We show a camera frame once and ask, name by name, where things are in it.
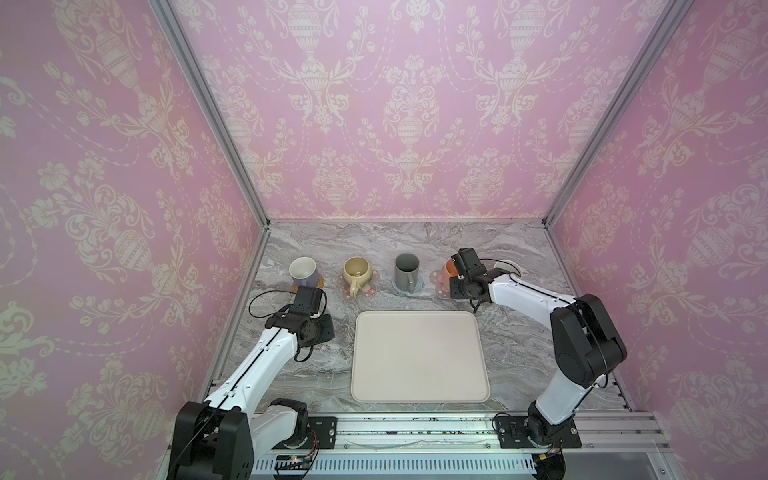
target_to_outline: gray marble surface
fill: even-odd
[[[306,363],[290,361],[275,378],[259,411],[272,399],[306,402],[311,412],[398,412],[458,410],[523,411],[544,391],[557,366],[551,334],[509,308],[484,304],[477,312],[491,398],[483,403],[360,403],[352,398],[355,321],[367,310],[469,310],[465,300],[451,300],[442,284],[447,259],[461,247],[474,247],[481,258],[514,260],[523,278],[558,292],[569,292],[541,222],[515,223],[273,223],[266,252],[253,282],[251,297],[264,290],[290,290],[288,266],[297,257],[312,257],[325,280],[328,313],[336,338],[315,348]],[[397,293],[392,285],[395,257],[411,252],[420,259],[424,287]],[[365,257],[375,272],[372,289],[356,300],[345,296],[341,269],[346,259]],[[266,315],[292,301],[288,293],[268,293],[253,303]],[[259,338],[264,319],[243,312],[224,375],[229,376]],[[621,409],[614,385],[593,391],[582,409]]]

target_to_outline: beige tray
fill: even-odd
[[[357,316],[352,397],[358,402],[480,403],[490,395],[470,312]]]

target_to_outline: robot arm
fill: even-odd
[[[322,296],[322,290],[299,287],[293,304],[267,320],[258,343],[221,387],[179,411],[168,480],[249,478],[253,461],[275,445],[298,448],[306,441],[305,403],[276,399],[250,419],[283,365],[303,347],[333,339],[330,315],[316,316]]]
[[[458,278],[451,278],[451,298],[469,298],[478,306],[482,302],[508,306],[552,331],[558,370],[528,408],[531,439],[549,445],[581,400],[627,358],[624,342],[594,295],[576,298],[525,282],[506,270],[487,271],[473,249],[461,249],[451,258],[458,272]]]

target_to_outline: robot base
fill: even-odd
[[[550,445],[553,449],[581,448],[581,438],[572,417],[552,427],[551,431],[548,431],[549,435],[539,439],[542,443],[531,440],[531,426],[529,426],[531,418],[534,417],[532,415],[496,417],[496,436],[502,449],[538,449]]]

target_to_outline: damask wallpaper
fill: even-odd
[[[270,218],[540,218],[666,1],[173,4]]]
[[[150,6],[0,7],[0,478],[154,478],[257,225]]]
[[[688,478],[765,478],[768,2],[693,3],[554,231]]]

